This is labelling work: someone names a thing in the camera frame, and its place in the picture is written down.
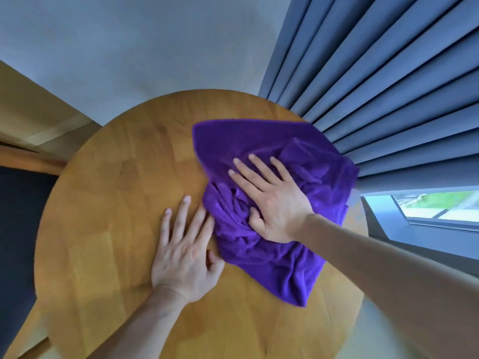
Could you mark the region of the dark seat cushion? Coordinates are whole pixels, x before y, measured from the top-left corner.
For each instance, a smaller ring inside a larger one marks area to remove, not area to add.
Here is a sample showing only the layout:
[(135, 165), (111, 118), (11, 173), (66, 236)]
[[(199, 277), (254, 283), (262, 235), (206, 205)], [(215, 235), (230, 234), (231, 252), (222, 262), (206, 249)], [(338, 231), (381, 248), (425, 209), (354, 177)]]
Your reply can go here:
[(34, 252), (58, 176), (0, 167), (0, 359), (36, 302)]

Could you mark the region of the wooden bench frame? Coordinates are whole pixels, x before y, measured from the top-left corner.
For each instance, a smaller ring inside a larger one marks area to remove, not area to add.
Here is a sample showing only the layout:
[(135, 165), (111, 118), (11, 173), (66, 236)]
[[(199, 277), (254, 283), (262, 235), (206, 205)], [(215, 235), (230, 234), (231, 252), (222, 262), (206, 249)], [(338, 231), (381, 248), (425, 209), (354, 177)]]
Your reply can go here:
[(66, 166), (55, 156), (0, 144), (0, 167), (58, 176)]

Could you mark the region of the light wooden cabinet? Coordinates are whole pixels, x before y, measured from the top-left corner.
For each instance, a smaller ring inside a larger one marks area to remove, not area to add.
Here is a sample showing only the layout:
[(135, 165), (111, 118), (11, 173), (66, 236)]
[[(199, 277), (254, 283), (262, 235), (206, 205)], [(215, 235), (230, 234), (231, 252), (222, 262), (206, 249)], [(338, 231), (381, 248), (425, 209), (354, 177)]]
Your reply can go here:
[(0, 61), (0, 144), (69, 161), (101, 126)]

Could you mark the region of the purple microfibre cloth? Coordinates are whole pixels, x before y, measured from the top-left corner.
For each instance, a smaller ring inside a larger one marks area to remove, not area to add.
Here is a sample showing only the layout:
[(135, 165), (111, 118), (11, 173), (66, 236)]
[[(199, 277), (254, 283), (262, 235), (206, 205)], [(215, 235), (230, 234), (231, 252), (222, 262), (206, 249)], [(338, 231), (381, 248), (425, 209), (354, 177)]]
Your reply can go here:
[(285, 166), (313, 211), (342, 225), (359, 169), (312, 124), (277, 120), (209, 120), (192, 128), (193, 146), (208, 177), (203, 205), (215, 220), (223, 259), (245, 271), (273, 296), (306, 307), (325, 259), (304, 245), (263, 239), (248, 224), (255, 203), (228, 174), (238, 158), (250, 169), (254, 154)]

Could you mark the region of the person's left hand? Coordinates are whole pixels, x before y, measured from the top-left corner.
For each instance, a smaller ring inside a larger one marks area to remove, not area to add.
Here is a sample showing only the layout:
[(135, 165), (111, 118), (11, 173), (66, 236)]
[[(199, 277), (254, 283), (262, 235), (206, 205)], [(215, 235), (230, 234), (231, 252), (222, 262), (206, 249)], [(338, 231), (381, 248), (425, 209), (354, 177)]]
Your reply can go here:
[(205, 218), (194, 243), (184, 240), (189, 228), (186, 220), (190, 204), (191, 197), (184, 196), (174, 222), (170, 222), (170, 241), (159, 243), (151, 269), (153, 289), (161, 284), (183, 286), (190, 291), (189, 303), (200, 300), (219, 280), (219, 277), (207, 277), (207, 246), (213, 236), (213, 217)]

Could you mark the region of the person's right forearm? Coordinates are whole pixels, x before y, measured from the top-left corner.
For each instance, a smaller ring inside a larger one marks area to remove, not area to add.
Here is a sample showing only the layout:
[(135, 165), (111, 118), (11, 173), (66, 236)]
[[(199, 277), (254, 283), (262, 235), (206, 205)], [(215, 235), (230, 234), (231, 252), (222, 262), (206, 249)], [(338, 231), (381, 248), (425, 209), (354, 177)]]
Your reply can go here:
[(308, 214), (296, 238), (350, 279), (428, 359), (479, 359), (479, 279)]

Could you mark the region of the person's right hand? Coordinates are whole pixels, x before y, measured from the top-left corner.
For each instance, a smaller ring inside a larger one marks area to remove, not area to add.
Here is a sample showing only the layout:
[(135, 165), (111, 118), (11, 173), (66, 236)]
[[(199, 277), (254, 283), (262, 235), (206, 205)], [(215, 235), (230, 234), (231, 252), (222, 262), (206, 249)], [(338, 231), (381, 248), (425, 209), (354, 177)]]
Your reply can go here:
[[(248, 156), (249, 161), (251, 157), (258, 156), (250, 154)], [(233, 171), (237, 172), (237, 169), (228, 171), (232, 180)], [(280, 178), (278, 172), (274, 174), (275, 180)], [(260, 215), (266, 223), (264, 239), (276, 243), (300, 242), (302, 240), (303, 227), (307, 219), (314, 216), (314, 211), (308, 198), (301, 190), (276, 191), (273, 187), (271, 191), (261, 194), (247, 194), (244, 190), (242, 191), (254, 202), (255, 208), (260, 211)]]

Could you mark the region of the person's left forearm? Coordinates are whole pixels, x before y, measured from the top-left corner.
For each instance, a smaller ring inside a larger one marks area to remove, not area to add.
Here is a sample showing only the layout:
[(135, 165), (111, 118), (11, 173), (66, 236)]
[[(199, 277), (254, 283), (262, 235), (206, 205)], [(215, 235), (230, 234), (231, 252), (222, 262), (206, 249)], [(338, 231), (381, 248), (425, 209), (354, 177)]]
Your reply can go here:
[(161, 284), (87, 359), (159, 359), (190, 291)]

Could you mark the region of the window with grey frame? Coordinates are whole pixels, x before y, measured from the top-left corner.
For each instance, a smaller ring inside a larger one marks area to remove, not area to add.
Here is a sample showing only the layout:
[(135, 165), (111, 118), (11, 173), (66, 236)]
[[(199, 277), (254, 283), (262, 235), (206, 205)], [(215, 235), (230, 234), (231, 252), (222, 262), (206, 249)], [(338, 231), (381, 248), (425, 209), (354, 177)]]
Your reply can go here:
[(364, 199), (389, 241), (479, 260), (479, 189)]

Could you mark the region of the blue-grey pleated curtain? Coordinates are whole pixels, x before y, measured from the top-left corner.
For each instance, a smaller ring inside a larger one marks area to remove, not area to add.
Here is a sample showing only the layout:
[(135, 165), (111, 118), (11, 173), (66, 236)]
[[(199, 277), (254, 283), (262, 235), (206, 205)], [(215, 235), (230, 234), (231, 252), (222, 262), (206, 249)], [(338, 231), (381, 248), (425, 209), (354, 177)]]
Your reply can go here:
[(479, 187), (479, 0), (291, 0), (259, 96), (363, 194)]

